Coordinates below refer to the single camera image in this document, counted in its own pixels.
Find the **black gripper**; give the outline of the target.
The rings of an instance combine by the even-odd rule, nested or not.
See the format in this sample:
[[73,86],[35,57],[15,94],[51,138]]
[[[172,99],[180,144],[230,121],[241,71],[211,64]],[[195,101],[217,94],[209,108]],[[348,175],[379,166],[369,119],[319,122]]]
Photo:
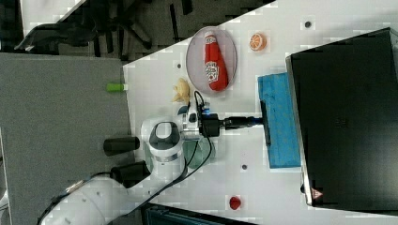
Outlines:
[[219,137],[221,129],[232,130],[240,128],[251,128],[261,124],[260,118],[253,116],[231,116],[220,119],[216,113],[202,115],[199,131],[205,138]]

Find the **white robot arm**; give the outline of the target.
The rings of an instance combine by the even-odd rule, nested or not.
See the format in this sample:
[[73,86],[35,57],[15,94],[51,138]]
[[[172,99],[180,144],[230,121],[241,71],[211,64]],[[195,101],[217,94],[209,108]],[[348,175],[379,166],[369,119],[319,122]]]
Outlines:
[[201,108],[147,119],[141,134],[148,162],[114,167],[71,185],[52,201],[37,225],[108,225],[191,175],[184,142],[210,140],[223,128],[250,128],[262,123],[262,118],[252,116],[221,119]]

